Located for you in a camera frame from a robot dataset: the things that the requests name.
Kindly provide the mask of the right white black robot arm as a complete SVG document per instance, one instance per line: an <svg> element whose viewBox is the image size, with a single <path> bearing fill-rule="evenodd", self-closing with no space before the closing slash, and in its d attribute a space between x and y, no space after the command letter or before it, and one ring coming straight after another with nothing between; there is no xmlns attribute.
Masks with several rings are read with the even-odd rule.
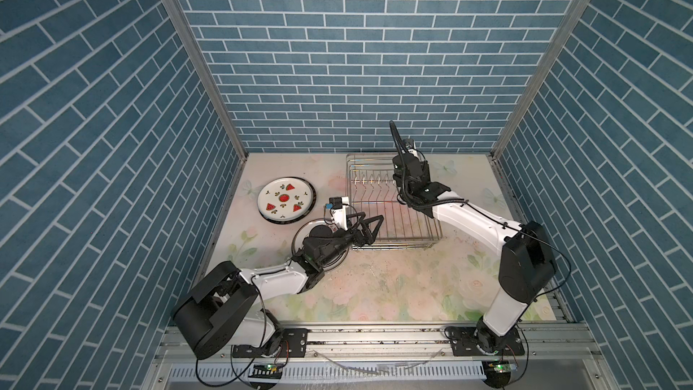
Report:
<svg viewBox="0 0 693 390"><path fill-rule="evenodd" d="M557 271L555 248L536 222L507 220L480 209L451 188L431 180L429 164L414 150L393 157L399 200L415 211L466 232L500 257L499 290L476 325L478 348L487 355L503 350L517 323Z"/></svg>

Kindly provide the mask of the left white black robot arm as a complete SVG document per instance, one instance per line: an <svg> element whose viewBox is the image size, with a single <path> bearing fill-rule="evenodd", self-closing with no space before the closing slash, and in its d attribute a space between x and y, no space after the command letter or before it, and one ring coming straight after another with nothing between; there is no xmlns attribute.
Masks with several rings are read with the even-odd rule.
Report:
<svg viewBox="0 0 693 390"><path fill-rule="evenodd" d="M171 318L198 360L212 357L228 344L272 354L283 328L267 310L266 301L308 292L352 247L373 245L383 223L382 215L368 218L357 212L341 223L311 227L282 265L241 269L224 261L180 298Z"/></svg>

